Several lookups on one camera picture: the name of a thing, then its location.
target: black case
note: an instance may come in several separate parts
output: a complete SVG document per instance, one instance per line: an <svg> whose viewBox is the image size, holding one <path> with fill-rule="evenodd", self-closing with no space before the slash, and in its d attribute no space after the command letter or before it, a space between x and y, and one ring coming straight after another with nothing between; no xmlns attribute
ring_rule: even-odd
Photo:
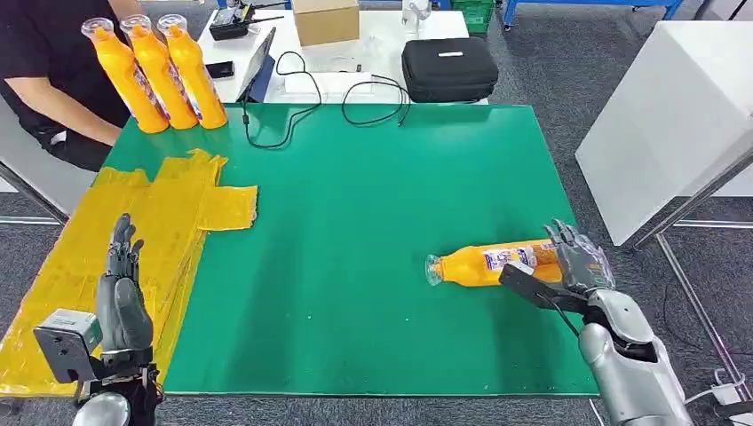
<svg viewBox="0 0 753 426"><path fill-rule="evenodd" d="M487 98L499 70L484 40L465 37L407 42L402 74L414 102L464 102Z"/></svg>

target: green basket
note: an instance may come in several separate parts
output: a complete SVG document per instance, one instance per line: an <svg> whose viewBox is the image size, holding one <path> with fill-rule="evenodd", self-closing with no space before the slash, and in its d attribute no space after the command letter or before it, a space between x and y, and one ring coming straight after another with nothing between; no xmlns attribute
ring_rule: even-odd
<svg viewBox="0 0 753 426"><path fill-rule="evenodd" d="M463 13L469 33L486 34L494 5L494 0L453 0L452 10Z"/></svg>

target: green tabletop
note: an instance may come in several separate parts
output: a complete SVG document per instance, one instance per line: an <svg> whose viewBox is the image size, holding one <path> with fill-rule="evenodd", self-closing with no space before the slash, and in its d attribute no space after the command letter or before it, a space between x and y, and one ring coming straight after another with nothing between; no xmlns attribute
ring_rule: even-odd
<svg viewBox="0 0 753 426"><path fill-rule="evenodd" d="M386 107L348 108L365 119ZM300 109L249 106L251 136L276 143ZM402 127L358 128L325 105L278 150L249 145L239 107L228 116L158 135L130 123L107 159L153 177L164 156L199 147L228 158L220 185L259 185L253 227L207 237L166 391L597 393L556 312L424 276L426 255L573 223L530 107L413 105Z"/></svg>

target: smartphone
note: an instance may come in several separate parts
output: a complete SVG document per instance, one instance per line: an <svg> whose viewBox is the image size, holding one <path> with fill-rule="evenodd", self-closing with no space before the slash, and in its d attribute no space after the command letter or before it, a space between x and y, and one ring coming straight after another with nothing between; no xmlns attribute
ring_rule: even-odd
<svg viewBox="0 0 753 426"><path fill-rule="evenodd" d="M235 66L231 60L228 60L227 62L207 64L207 71L210 73L210 77L214 79L228 78L235 75Z"/></svg>

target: plastic bottle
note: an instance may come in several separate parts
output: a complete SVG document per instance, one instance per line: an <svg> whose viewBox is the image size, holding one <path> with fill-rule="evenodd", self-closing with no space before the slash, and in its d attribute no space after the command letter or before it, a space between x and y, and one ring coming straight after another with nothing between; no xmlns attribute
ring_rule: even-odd
<svg viewBox="0 0 753 426"><path fill-rule="evenodd" d="M94 44L100 65L131 115L136 118L139 129L145 133L167 129L167 118L147 79L136 65L133 51L118 40L113 28L113 21L107 18L92 18L82 24L81 32Z"/></svg>
<svg viewBox="0 0 753 426"><path fill-rule="evenodd" d="M426 258L426 279L433 286L453 281L464 287L498 286L505 264L518 260L534 268L539 280L562 280L557 252L549 240L468 246L448 256Z"/></svg>
<svg viewBox="0 0 753 426"><path fill-rule="evenodd" d="M227 122L225 108L204 66L202 49L188 35L187 26L186 18L176 14L165 15L157 21L199 123L205 129L216 129Z"/></svg>
<svg viewBox="0 0 753 426"><path fill-rule="evenodd" d="M152 31L152 21L145 15L131 15L121 21L120 28L131 39L133 53L147 75L170 125L179 130L194 127L198 123L196 115L188 103L178 72L170 61L167 46L157 40Z"/></svg>

